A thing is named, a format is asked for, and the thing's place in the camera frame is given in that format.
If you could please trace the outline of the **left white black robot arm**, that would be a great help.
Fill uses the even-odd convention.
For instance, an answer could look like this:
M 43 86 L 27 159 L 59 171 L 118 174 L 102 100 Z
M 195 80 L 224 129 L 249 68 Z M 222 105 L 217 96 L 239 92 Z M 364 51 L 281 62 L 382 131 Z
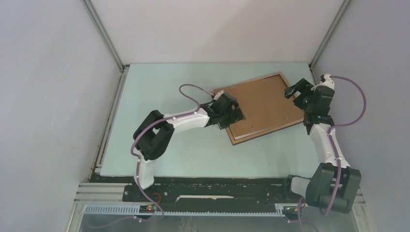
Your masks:
M 134 195 L 141 201 L 151 199 L 157 159 L 165 153 L 173 135 L 213 125 L 222 130 L 242 120 L 245 115 L 237 99 L 224 91 L 214 95 L 211 102 L 198 103 L 190 111 L 178 114 L 151 111 L 132 136 L 131 154 L 138 158 Z

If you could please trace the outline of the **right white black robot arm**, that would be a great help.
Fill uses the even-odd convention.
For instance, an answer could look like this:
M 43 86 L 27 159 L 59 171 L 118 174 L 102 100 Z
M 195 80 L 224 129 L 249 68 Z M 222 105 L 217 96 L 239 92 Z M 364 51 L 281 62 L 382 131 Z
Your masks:
M 312 178 L 289 175 L 281 195 L 287 202 L 302 196 L 309 206 L 319 208 L 323 214 L 347 214 L 359 189 L 361 173 L 344 158 L 336 138 L 339 126 L 329 114 L 335 94 L 334 79 L 335 76 L 324 75 L 318 85 L 301 79 L 285 89 L 287 99 L 299 93 L 293 103 L 304 111 L 303 125 L 314 143 L 319 166 Z

